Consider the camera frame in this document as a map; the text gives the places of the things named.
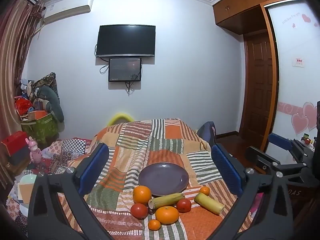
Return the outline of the small tangerine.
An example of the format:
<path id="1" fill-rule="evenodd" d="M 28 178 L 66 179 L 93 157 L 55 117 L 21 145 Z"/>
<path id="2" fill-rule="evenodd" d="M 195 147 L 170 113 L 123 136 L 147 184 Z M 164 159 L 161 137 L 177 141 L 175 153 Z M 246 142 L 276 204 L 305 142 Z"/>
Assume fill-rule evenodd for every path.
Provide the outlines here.
<path id="1" fill-rule="evenodd" d="M 151 231 L 157 231 L 161 228 L 161 223 L 156 219 L 152 219 L 148 222 L 148 228 Z"/>
<path id="2" fill-rule="evenodd" d="M 210 195 L 210 188 L 207 186 L 203 186 L 199 190 L 200 193 L 205 194 L 206 196 Z"/>

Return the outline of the red tomato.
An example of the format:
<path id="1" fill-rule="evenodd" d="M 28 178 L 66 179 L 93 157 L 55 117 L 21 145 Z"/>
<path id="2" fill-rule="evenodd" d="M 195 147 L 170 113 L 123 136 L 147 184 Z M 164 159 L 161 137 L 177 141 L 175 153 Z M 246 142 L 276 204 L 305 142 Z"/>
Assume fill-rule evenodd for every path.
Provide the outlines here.
<path id="1" fill-rule="evenodd" d="M 141 203 L 133 204 L 130 212 L 133 217 L 139 220 L 144 220 L 149 214 L 148 208 Z"/>
<path id="2" fill-rule="evenodd" d="M 187 198 L 180 199 L 176 204 L 176 209 L 180 213 L 186 213 L 191 210 L 191 201 Z"/>

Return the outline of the large orange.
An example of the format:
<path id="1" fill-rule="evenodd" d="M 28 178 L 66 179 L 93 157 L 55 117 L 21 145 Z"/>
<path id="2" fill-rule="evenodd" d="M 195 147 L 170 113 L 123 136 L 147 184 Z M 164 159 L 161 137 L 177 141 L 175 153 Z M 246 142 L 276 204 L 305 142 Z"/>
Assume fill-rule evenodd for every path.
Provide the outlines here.
<path id="1" fill-rule="evenodd" d="M 139 185 L 134 188 L 132 197 L 134 203 L 147 205 L 149 200 L 151 199 L 152 193 L 151 190 L 143 185 Z"/>
<path id="2" fill-rule="evenodd" d="M 157 209 L 155 216 L 161 224 L 174 224 L 179 219 L 179 211 L 173 206 L 163 206 Z"/>

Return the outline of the large orange front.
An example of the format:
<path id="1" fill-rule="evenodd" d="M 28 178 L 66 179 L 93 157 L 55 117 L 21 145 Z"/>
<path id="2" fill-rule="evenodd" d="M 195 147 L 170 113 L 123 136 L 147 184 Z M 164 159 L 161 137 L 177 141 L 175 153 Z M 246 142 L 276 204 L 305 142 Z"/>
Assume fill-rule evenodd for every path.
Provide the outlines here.
<path id="1" fill-rule="evenodd" d="M 179 219 L 179 211 L 173 206 L 163 206 L 157 209 L 155 216 L 161 224 L 174 224 Z"/>

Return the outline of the small front tangerine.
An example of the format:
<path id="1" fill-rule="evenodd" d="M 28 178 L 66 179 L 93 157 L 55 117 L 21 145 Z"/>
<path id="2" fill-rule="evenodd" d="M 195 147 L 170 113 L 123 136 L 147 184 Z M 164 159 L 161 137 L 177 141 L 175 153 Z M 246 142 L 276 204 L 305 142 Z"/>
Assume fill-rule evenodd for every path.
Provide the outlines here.
<path id="1" fill-rule="evenodd" d="M 156 219 L 152 219 L 148 222 L 148 228 L 151 231 L 157 231 L 161 228 L 161 223 Z"/>

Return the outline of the dark red grape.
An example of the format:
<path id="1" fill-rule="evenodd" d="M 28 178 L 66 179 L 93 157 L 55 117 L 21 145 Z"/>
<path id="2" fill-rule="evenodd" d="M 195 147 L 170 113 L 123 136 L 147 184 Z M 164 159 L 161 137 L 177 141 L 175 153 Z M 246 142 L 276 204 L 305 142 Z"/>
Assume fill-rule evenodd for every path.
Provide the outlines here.
<path id="1" fill-rule="evenodd" d="M 155 209 L 148 208 L 148 213 L 149 213 L 150 215 L 153 215 L 155 212 L 156 212 Z"/>

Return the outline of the pink toy figure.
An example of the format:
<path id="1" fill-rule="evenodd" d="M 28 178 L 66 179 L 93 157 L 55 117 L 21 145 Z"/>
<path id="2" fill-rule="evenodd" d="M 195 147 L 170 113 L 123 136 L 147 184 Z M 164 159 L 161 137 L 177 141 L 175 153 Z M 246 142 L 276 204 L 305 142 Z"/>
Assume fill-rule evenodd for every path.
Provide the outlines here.
<path id="1" fill-rule="evenodd" d="M 42 160 L 42 154 L 41 150 L 38 147 L 37 141 L 33 139 L 32 137 L 28 137 L 25 139 L 25 142 L 28 145 L 28 148 L 30 150 L 30 160 L 34 164 L 39 164 Z"/>

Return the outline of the striped patchwork blanket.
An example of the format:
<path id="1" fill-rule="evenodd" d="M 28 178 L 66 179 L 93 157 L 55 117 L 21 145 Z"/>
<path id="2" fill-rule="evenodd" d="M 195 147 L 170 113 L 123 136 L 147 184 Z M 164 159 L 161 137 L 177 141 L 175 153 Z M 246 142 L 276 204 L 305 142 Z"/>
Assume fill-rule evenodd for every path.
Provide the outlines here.
<path id="1" fill-rule="evenodd" d="M 211 149 L 180 119 L 152 119 L 107 126 L 91 141 L 65 139 L 58 155 L 65 167 L 76 167 L 98 144 L 109 148 L 109 159 L 85 200 L 97 220 L 115 239 L 207 239 L 236 201 L 211 158 Z M 148 227 L 154 215 L 137 220 L 130 213 L 133 189 L 143 168 L 173 163 L 189 175 L 184 195 L 194 200 L 202 187 L 224 208 L 215 215 L 192 203 L 178 221 L 157 231 Z"/>

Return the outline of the blue chair back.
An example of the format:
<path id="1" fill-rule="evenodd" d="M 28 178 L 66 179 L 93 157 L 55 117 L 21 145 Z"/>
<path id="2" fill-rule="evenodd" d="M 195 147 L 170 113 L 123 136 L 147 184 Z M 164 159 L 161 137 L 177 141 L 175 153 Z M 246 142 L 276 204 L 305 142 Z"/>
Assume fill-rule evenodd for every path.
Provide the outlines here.
<path id="1" fill-rule="evenodd" d="M 196 134 L 201 139 L 208 142 L 210 147 L 213 147 L 216 144 L 216 128 L 213 121 L 208 121 L 203 124 Z"/>

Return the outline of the red box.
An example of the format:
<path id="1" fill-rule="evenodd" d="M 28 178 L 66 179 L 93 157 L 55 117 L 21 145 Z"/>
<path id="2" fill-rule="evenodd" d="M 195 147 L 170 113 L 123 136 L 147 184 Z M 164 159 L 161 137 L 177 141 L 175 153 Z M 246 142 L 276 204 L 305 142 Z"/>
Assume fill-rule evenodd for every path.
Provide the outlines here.
<path id="1" fill-rule="evenodd" d="M 12 157 L 17 151 L 27 146 L 26 139 L 27 133 L 18 131 L 1 140 L 1 145 L 4 147 L 5 153 Z"/>

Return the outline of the green storage box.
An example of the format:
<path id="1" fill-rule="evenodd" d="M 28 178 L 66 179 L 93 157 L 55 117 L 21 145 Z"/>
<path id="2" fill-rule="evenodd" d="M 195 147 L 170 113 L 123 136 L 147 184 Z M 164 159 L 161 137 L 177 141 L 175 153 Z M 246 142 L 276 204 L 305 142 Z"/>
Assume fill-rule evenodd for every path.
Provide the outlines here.
<path id="1" fill-rule="evenodd" d="M 46 144 L 47 140 L 58 135 L 58 126 L 52 114 L 30 121 L 21 122 L 22 131 L 28 136 L 35 139 L 37 142 Z"/>

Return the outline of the grey stuffed pillow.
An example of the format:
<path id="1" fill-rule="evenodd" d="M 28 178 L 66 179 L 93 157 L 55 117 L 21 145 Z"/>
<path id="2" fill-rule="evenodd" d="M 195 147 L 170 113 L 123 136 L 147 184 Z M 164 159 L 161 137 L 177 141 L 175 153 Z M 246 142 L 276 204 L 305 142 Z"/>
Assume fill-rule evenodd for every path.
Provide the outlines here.
<path id="1" fill-rule="evenodd" d="M 57 94 L 50 87 L 41 86 L 36 95 L 38 98 L 48 101 L 49 107 L 46 107 L 46 110 L 52 113 L 59 123 L 63 123 L 65 118 Z"/>

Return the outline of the wooden overhead cabinet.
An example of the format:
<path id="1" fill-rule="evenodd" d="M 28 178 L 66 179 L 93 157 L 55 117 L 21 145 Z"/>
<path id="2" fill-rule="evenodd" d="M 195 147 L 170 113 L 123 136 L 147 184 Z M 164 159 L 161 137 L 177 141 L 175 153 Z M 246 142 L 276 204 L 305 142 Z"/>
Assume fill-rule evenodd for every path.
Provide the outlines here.
<path id="1" fill-rule="evenodd" d="M 213 5 L 215 23 L 238 35 L 266 29 L 261 3 L 271 0 L 221 0 Z"/>

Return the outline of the striped curtain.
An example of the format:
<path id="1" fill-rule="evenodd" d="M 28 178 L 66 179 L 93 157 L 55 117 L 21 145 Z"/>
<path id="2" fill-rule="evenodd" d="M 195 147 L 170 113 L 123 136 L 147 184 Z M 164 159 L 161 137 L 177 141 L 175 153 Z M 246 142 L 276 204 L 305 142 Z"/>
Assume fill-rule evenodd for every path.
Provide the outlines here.
<path id="1" fill-rule="evenodd" d="M 31 39 L 42 18 L 44 3 L 14 0 L 1 13 L 1 139 L 21 129 L 14 106 Z"/>

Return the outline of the small wall monitor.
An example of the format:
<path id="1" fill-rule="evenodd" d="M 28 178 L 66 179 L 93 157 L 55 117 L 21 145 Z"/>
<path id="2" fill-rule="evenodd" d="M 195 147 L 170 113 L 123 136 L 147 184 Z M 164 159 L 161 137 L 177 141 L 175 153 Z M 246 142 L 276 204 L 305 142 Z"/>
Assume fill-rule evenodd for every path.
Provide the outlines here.
<path id="1" fill-rule="evenodd" d="M 134 82 L 141 80 L 142 60 L 134 57 L 110 58 L 109 82 Z"/>

